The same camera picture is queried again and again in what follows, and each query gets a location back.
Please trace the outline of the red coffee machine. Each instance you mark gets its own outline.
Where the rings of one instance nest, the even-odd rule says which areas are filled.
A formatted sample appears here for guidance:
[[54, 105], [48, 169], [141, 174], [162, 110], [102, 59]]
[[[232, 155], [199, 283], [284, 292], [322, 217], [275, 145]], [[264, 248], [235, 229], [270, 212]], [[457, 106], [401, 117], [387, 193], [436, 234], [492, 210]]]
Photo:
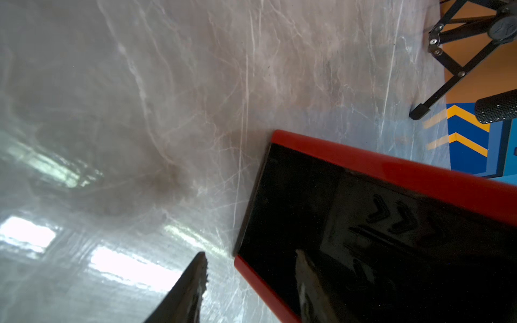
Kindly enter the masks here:
[[510, 184], [276, 130], [234, 265], [282, 322], [302, 322], [296, 250], [338, 322], [516, 321]]

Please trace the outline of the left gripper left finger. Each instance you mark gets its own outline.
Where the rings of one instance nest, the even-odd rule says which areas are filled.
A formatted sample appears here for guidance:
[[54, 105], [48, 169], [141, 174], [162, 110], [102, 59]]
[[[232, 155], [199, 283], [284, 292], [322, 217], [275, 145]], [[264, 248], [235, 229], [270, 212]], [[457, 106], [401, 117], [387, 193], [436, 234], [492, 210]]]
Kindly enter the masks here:
[[207, 258], [198, 252], [173, 288], [145, 323], [200, 322], [201, 303], [207, 285]]

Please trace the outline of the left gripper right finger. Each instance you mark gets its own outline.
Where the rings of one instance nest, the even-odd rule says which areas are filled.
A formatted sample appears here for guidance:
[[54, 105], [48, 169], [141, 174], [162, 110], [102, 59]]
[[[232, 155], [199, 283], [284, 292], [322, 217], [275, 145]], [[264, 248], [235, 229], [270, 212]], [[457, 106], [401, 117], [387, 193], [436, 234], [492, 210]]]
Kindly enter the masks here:
[[315, 266], [302, 250], [296, 250], [296, 283], [302, 322], [337, 322], [329, 294]]

